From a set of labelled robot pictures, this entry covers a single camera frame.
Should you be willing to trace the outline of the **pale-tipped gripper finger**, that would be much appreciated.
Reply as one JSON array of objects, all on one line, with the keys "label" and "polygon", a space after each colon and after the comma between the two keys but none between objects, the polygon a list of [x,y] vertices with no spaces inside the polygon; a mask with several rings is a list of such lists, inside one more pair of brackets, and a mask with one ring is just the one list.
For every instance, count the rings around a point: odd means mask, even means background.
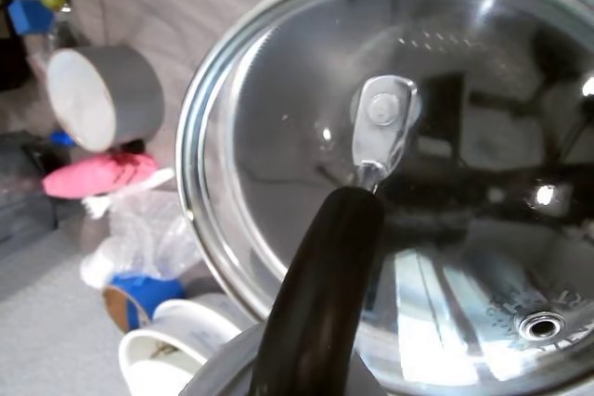
[{"label": "pale-tipped gripper finger", "polygon": [[263,326],[256,325],[231,339],[186,384],[183,396],[247,395],[262,336]]}]

